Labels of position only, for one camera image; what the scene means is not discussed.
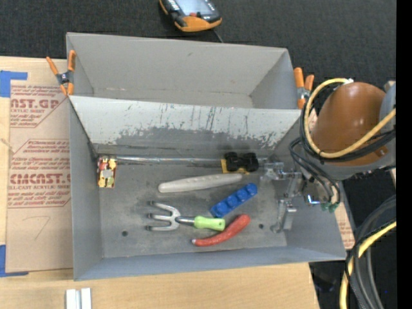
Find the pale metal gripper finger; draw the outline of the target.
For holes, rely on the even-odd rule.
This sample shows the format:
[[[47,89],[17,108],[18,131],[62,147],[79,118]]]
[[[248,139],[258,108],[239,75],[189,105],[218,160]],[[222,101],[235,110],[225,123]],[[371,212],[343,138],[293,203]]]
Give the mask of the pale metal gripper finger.
[[[278,200],[277,220],[270,227],[273,233],[280,233],[292,229],[294,217],[297,213],[297,207],[292,203],[292,200]]]
[[[281,181],[298,180],[302,178],[302,173],[297,171],[285,171],[283,162],[266,162],[263,164],[263,175],[261,181]]]

